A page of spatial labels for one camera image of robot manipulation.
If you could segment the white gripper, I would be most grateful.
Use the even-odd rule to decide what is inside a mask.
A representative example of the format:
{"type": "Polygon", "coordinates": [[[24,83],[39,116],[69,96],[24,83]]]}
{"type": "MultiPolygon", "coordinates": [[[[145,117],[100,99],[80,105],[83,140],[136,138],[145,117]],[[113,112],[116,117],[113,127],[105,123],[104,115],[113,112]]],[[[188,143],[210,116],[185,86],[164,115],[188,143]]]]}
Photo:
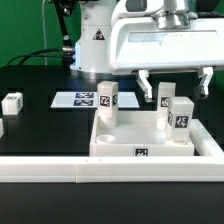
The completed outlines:
{"type": "Polygon", "coordinates": [[[109,70],[139,70],[137,83],[146,102],[152,101],[149,71],[199,69],[194,94],[206,99],[213,68],[224,68],[224,18],[200,18],[189,10],[187,0],[120,0],[111,27],[109,70]]]}

